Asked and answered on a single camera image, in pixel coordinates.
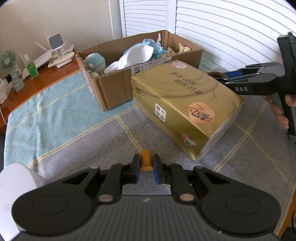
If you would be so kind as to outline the person's right hand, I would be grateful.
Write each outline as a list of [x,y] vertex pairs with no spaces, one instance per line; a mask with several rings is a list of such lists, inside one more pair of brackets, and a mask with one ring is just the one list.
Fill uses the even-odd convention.
[[[275,116],[275,119],[278,123],[278,125],[284,129],[284,130],[288,130],[289,128],[289,121],[288,121],[288,118],[285,117],[283,114],[282,114],[282,111],[280,109],[279,106],[277,106],[276,104],[274,104],[271,100],[271,97],[270,96],[265,96],[264,97],[265,100],[267,100],[270,104],[271,104],[271,111],[273,112],[274,116]],[[290,107],[293,107],[295,108],[296,107],[296,97],[295,95],[286,95],[285,96],[285,102],[288,106]]]

